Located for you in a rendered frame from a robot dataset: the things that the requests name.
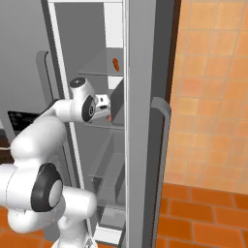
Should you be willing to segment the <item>clear fridge drawer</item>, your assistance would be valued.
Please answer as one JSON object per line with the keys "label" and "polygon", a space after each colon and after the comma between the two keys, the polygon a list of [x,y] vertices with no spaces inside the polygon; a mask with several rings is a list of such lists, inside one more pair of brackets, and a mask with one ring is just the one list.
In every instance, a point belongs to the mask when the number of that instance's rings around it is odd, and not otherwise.
{"label": "clear fridge drawer", "polygon": [[118,208],[116,201],[125,179],[125,156],[122,153],[104,155],[89,176],[98,204]]}

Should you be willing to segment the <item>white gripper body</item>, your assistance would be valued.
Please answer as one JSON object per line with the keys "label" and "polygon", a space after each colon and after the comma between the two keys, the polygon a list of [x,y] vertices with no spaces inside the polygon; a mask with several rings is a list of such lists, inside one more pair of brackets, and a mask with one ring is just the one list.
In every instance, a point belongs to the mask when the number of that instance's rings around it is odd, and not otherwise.
{"label": "white gripper body", "polygon": [[100,109],[99,111],[96,111],[93,119],[100,119],[100,118],[109,118],[110,116],[110,109],[109,108],[105,108],[105,109]]}

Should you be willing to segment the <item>black appliance front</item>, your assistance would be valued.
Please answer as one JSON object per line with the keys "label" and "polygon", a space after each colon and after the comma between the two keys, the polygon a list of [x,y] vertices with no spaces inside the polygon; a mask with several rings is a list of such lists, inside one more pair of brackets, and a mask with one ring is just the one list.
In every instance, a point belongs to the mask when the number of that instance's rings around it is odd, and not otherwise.
{"label": "black appliance front", "polygon": [[39,116],[38,113],[9,111],[8,116],[15,131],[22,131]]}

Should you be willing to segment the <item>grey closed fridge door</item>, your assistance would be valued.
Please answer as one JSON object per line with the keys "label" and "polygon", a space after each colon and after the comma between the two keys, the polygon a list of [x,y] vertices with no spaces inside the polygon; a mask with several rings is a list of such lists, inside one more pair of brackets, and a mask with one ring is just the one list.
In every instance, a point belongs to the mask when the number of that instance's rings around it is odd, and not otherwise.
{"label": "grey closed fridge door", "polygon": [[40,50],[46,62],[53,98],[62,96],[57,84],[41,0],[0,0],[0,121],[7,137],[16,134],[9,111],[40,113],[47,108],[36,65]]}

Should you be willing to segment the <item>grey open fridge door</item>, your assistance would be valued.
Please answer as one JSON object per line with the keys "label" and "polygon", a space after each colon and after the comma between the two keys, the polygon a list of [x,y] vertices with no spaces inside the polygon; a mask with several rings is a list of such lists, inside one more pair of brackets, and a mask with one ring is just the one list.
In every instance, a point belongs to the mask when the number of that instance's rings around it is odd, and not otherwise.
{"label": "grey open fridge door", "polygon": [[170,104],[181,0],[125,0],[126,247],[151,248],[163,115]]}

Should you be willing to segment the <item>glass fridge shelf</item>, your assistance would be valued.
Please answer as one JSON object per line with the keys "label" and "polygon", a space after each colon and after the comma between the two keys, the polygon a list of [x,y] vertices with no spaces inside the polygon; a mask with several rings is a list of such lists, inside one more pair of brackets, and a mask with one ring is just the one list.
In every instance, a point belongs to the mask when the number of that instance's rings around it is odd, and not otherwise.
{"label": "glass fridge shelf", "polygon": [[114,126],[111,123],[84,123],[85,127],[95,127],[95,128],[103,128],[103,129],[112,129],[112,130],[121,130],[124,131],[125,128],[123,126]]}
{"label": "glass fridge shelf", "polygon": [[79,75],[89,76],[110,76],[110,77],[124,77],[123,73],[118,72],[77,72]]}

